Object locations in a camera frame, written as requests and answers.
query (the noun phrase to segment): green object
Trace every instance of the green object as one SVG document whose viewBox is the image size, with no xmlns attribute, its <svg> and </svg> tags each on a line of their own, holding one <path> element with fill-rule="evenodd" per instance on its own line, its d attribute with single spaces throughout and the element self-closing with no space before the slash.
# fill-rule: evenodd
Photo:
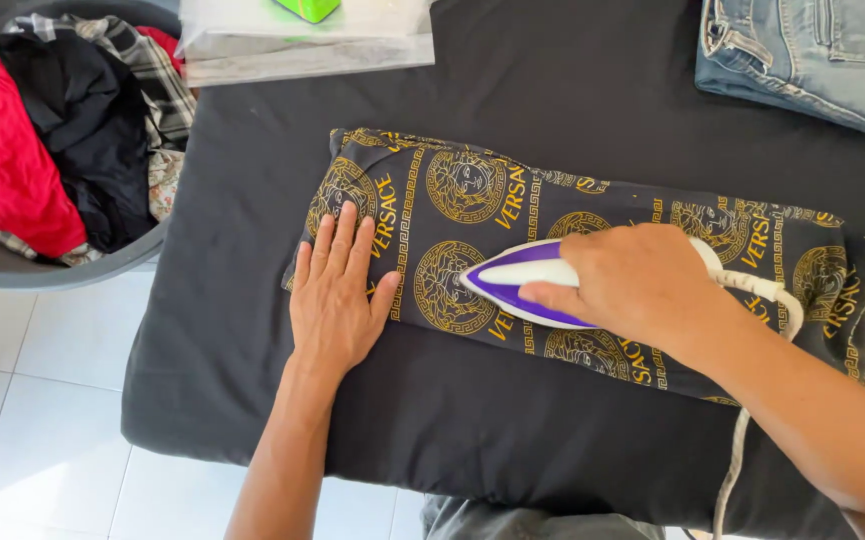
<svg viewBox="0 0 865 540">
<path fill-rule="evenodd" d="M 317 23 L 326 19 L 336 8 L 340 6 L 341 0 L 276 0 L 284 8 L 295 13 L 311 23 Z"/>
</svg>

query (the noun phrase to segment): white cord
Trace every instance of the white cord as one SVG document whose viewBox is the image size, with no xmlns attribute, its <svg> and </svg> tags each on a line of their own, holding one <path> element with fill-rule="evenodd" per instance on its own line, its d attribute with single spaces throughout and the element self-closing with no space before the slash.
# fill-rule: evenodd
<svg viewBox="0 0 865 540">
<path fill-rule="evenodd" d="M 786 338 L 786 341 L 793 341 L 797 334 L 799 334 L 799 329 L 802 328 L 805 318 L 802 305 L 795 296 L 784 288 L 783 283 L 731 270 L 710 270 L 709 277 L 725 288 L 744 290 L 759 295 L 771 302 L 779 303 L 788 311 L 788 322 L 786 323 L 786 327 L 780 331 L 780 336 Z M 729 471 L 726 472 L 726 478 L 722 481 L 718 497 L 715 500 L 713 514 L 714 540 L 723 539 L 723 525 L 726 521 L 729 495 L 732 494 L 733 487 L 736 486 L 736 481 L 739 479 L 739 474 L 743 471 L 743 451 L 746 448 L 746 431 L 749 426 L 750 411 L 743 407 L 738 412 L 736 428 L 733 430 L 732 457 L 729 460 Z"/>
</svg>

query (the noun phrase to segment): ironing board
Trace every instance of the ironing board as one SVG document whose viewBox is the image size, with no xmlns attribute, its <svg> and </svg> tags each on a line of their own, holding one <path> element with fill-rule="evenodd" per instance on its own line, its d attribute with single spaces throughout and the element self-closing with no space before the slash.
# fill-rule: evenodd
<svg viewBox="0 0 865 540">
<path fill-rule="evenodd" d="M 130 441 L 247 464 L 293 346 L 279 279 L 334 128 L 469 141 L 532 166 L 819 209 L 865 228 L 865 135 L 694 88 L 699 1 L 440 0 L 432 19 L 436 66 L 202 92 L 129 361 Z M 326 472 L 708 528 L 736 414 L 390 323 L 339 389 Z M 852 537 L 755 425 L 726 530 Z"/>
</svg>

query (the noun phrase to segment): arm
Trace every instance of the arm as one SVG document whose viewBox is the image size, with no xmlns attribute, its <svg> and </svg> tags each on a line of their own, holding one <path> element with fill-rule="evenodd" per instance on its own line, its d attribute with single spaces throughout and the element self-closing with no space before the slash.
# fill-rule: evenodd
<svg viewBox="0 0 865 540">
<path fill-rule="evenodd" d="M 372 218 L 363 219 L 353 243 L 356 215 L 355 205 L 346 202 L 335 239 L 327 214 L 315 247 L 304 242 L 299 248 L 289 303 L 295 350 L 285 362 L 226 540 L 313 536 L 336 391 L 379 338 L 399 285 L 397 273 L 387 274 L 372 302 L 367 299 L 375 226 Z"/>
<path fill-rule="evenodd" d="M 520 296 L 666 351 L 742 403 L 865 536 L 865 389 L 772 332 L 707 276 L 685 234 L 618 227 L 563 240 L 579 289 Z"/>
</svg>

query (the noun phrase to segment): white tile floor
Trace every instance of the white tile floor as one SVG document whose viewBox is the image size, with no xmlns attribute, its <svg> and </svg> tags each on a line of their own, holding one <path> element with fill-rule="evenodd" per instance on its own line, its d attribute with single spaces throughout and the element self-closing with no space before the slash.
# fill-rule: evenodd
<svg viewBox="0 0 865 540">
<path fill-rule="evenodd" d="M 133 448 L 127 357 L 153 275 L 0 291 L 0 540 L 219 540 L 246 469 Z M 334 478 L 315 540 L 417 540 L 422 496 Z"/>
</svg>

